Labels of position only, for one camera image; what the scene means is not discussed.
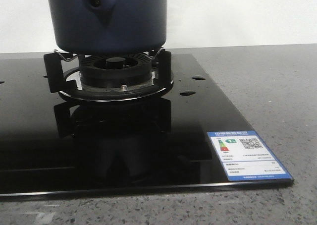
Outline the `dark blue pot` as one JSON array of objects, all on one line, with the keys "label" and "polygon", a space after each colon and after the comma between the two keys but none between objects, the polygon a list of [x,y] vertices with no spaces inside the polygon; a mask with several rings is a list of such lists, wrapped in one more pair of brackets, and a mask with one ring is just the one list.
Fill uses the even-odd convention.
[{"label": "dark blue pot", "polygon": [[57,46],[84,55],[130,54],[166,42],[167,0],[49,0]]}]

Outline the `right black burner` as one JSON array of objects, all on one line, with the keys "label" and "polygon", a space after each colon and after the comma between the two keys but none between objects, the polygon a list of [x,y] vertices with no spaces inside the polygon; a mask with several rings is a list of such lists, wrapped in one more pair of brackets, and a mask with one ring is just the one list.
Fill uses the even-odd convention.
[{"label": "right black burner", "polygon": [[80,61],[81,80],[93,87],[118,88],[149,80],[152,62],[142,54],[90,56]]}]

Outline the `right black pan support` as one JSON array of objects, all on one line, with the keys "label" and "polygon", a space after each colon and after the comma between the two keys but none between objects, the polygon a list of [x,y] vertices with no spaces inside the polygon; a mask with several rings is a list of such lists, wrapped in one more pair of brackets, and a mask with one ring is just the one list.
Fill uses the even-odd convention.
[{"label": "right black pan support", "polygon": [[44,55],[49,88],[66,101],[76,102],[119,102],[136,100],[168,92],[173,86],[171,52],[165,49],[140,53],[152,62],[152,76],[149,80],[133,86],[121,85],[118,88],[93,87],[81,80],[80,61],[88,56],[77,55],[79,66],[63,71],[62,61],[72,61],[75,56],[55,51]]}]

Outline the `blue energy label sticker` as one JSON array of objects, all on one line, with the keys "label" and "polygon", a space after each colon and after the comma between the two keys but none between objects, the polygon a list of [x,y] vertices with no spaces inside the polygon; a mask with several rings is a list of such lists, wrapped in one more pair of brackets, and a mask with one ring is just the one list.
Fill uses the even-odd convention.
[{"label": "blue energy label sticker", "polygon": [[207,134],[230,181],[292,178],[255,131]]}]

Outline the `black glass gas stove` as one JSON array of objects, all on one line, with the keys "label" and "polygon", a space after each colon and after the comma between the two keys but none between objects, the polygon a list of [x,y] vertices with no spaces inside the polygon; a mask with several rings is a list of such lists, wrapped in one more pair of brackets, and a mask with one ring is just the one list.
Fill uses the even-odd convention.
[{"label": "black glass gas stove", "polygon": [[284,187],[291,179],[230,181],[208,132],[249,131],[192,55],[172,58],[162,97],[66,102],[49,92],[44,61],[0,60],[0,199]]}]

